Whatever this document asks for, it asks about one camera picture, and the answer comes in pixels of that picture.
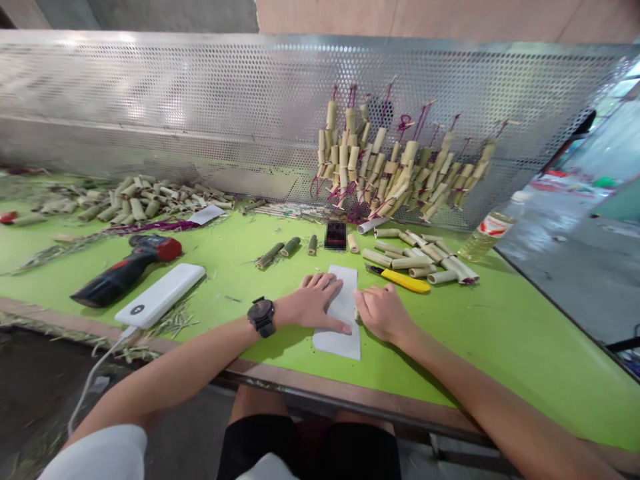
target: wristwatch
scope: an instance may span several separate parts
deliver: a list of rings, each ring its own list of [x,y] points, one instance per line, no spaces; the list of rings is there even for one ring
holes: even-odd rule
[[[273,326],[273,302],[260,297],[253,301],[253,305],[247,312],[251,324],[262,335],[267,338],[275,333]]]

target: person's right hand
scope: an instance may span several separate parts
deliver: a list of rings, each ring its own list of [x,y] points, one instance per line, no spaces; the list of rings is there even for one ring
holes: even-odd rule
[[[362,323],[380,340],[397,345],[418,328],[391,283],[383,289],[374,285],[356,291],[353,296]]]

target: utility knife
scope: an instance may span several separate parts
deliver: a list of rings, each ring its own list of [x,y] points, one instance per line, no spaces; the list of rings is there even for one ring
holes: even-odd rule
[[[429,284],[424,280],[412,279],[411,277],[393,270],[374,267],[373,265],[369,265],[368,263],[365,263],[365,268],[370,272],[377,273],[378,275],[381,275],[382,277],[417,293],[428,292],[431,289]]]

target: white power bank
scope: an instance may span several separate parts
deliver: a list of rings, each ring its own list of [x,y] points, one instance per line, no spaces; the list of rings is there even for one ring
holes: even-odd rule
[[[162,316],[205,274],[204,267],[181,263],[115,315],[118,322],[146,329]]]

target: bottle cap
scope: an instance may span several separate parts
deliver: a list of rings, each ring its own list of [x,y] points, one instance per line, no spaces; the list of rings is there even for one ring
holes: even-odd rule
[[[526,202],[529,201],[529,199],[533,196],[532,193],[529,192],[525,192],[522,190],[518,190],[517,192],[515,192],[512,196],[511,196],[511,200],[513,201],[519,201],[519,202]]]

